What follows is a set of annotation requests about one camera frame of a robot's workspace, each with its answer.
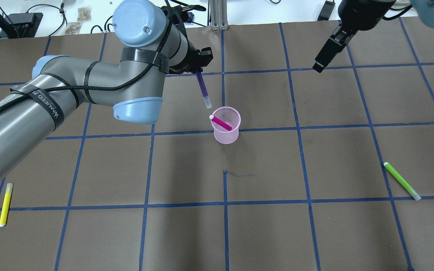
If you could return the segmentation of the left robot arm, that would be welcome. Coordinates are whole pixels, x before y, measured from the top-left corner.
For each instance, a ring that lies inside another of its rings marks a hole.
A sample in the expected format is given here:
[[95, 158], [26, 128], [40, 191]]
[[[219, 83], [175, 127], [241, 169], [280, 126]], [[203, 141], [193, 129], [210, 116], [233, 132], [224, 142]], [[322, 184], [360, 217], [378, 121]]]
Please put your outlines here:
[[185, 27], [174, 24], [181, 13], [181, 6], [124, 0], [112, 18], [123, 44], [118, 64], [40, 58], [32, 79], [0, 100], [0, 180], [83, 103], [112, 107], [120, 121], [157, 122], [166, 75], [202, 72], [213, 59], [210, 47], [195, 48]]

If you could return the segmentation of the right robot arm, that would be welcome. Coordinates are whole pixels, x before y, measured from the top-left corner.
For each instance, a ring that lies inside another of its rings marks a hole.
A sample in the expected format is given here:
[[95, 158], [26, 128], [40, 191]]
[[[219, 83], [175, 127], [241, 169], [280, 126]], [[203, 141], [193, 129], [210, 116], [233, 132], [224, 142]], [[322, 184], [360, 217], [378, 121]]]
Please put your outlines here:
[[395, 0], [343, 0], [338, 8], [341, 20], [315, 57], [313, 70], [321, 73], [360, 31], [373, 29], [380, 21], [392, 21], [415, 9], [420, 20], [434, 29], [434, 0], [411, 0], [400, 13], [387, 17]]

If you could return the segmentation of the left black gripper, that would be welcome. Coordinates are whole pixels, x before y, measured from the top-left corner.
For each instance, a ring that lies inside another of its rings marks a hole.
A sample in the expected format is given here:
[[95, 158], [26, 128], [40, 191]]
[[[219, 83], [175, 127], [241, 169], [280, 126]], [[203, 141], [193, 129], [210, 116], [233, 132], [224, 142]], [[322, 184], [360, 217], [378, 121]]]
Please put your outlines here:
[[178, 50], [172, 55], [172, 74], [202, 72], [213, 58], [211, 47], [197, 49], [186, 38], [181, 41]]

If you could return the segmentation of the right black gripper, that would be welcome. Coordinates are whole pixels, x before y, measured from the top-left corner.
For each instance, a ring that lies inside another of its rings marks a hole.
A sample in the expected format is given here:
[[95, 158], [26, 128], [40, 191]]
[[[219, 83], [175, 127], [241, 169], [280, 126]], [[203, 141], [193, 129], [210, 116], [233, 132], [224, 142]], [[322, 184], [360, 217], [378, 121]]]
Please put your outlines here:
[[355, 32], [374, 28], [394, 3], [395, 0], [342, 0], [338, 7], [341, 24], [324, 43], [312, 69], [322, 73], [334, 57], [345, 49]]

